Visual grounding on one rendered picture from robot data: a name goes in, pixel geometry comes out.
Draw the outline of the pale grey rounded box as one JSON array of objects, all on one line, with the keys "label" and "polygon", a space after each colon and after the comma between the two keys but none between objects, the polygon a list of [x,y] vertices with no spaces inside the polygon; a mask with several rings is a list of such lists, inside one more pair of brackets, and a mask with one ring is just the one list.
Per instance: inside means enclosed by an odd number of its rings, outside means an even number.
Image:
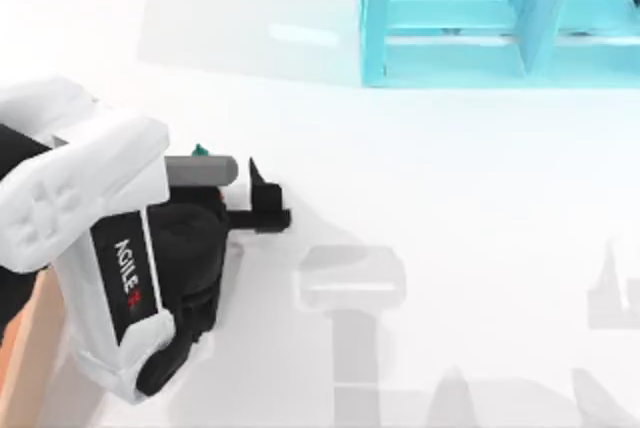
[{"label": "pale grey rounded box", "polygon": [[171,187],[226,187],[239,174],[231,156],[167,156],[167,176]]}]

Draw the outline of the light blue rack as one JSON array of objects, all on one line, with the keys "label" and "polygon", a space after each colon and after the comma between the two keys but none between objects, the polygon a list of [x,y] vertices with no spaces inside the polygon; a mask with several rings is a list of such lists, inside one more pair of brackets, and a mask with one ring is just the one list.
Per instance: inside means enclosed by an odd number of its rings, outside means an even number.
[{"label": "light blue rack", "polygon": [[358,0],[370,87],[640,89],[640,0]]}]

